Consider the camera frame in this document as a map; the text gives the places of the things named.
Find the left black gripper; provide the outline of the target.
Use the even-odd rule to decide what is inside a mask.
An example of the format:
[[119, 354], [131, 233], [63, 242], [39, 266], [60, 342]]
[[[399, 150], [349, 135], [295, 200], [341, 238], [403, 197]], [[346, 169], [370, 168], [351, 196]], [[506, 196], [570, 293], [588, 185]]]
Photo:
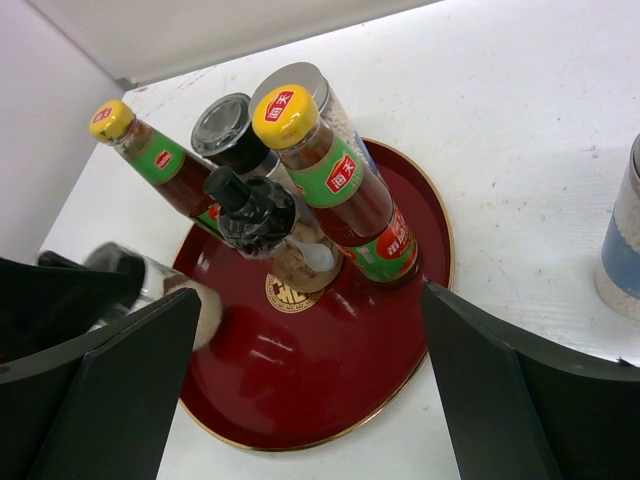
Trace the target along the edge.
[[145, 279], [141, 256], [102, 249], [83, 264], [43, 252], [35, 265], [1, 260], [1, 362], [24, 358], [126, 316]]

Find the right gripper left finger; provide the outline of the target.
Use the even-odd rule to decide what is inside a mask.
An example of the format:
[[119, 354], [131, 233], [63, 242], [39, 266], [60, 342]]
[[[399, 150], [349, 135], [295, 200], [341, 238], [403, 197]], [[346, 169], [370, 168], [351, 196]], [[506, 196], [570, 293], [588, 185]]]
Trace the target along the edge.
[[1, 367], [4, 479], [153, 479], [201, 302], [180, 289]]

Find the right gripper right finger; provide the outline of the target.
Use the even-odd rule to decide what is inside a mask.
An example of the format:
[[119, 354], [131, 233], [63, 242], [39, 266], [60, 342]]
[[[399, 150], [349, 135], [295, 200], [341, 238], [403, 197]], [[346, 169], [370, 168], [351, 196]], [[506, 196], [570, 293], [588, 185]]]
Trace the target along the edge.
[[637, 366], [547, 340], [434, 282], [420, 305], [461, 478], [638, 478]]

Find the ketchup bottle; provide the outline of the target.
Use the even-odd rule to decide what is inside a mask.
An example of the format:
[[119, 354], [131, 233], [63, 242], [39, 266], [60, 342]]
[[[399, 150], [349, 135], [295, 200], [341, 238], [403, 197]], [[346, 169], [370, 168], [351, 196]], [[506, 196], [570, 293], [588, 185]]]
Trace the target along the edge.
[[89, 122], [89, 132], [115, 150], [176, 211], [221, 239], [219, 207], [205, 193], [214, 167], [170, 139], [120, 100], [103, 104]]
[[419, 267], [419, 246], [388, 187], [319, 114], [304, 87], [258, 103], [252, 128], [280, 158], [322, 231], [369, 280], [394, 284]]

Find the silver-lid spice shaker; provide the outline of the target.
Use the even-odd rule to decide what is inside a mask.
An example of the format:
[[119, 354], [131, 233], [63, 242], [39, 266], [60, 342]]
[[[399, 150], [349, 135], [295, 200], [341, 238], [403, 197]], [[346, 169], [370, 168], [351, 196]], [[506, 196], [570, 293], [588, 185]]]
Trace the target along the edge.
[[255, 134], [245, 93], [225, 95], [209, 105], [191, 132], [196, 154], [216, 166], [228, 166], [241, 178], [269, 177], [279, 165], [278, 156]]

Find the tall pearl jar blue label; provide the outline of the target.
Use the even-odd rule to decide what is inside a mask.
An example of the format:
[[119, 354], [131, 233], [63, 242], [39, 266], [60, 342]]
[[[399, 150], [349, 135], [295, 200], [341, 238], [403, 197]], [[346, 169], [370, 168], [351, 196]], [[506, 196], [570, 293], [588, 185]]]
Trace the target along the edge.
[[384, 181], [351, 119], [342, 107], [329, 82], [316, 65], [309, 62], [296, 62], [273, 72], [258, 85], [251, 96], [249, 113], [254, 113], [259, 102], [269, 92], [285, 84], [296, 84], [304, 87], [312, 95], [319, 114], [325, 122], [367, 163], [373, 173], [381, 181]]

